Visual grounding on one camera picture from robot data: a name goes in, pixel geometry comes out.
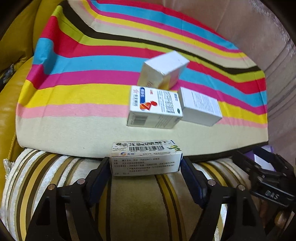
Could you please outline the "person's right hand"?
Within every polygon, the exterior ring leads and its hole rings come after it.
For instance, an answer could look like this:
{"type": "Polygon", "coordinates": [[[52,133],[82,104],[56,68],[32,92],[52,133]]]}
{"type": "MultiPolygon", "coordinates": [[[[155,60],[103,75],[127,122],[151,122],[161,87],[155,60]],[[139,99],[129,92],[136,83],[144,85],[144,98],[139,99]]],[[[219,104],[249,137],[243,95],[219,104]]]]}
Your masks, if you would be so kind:
{"type": "Polygon", "coordinates": [[[292,210],[279,204],[259,200],[259,216],[261,218],[264,232],[268,236],[273,230],[280,233],[287,226],[292,210]]]}

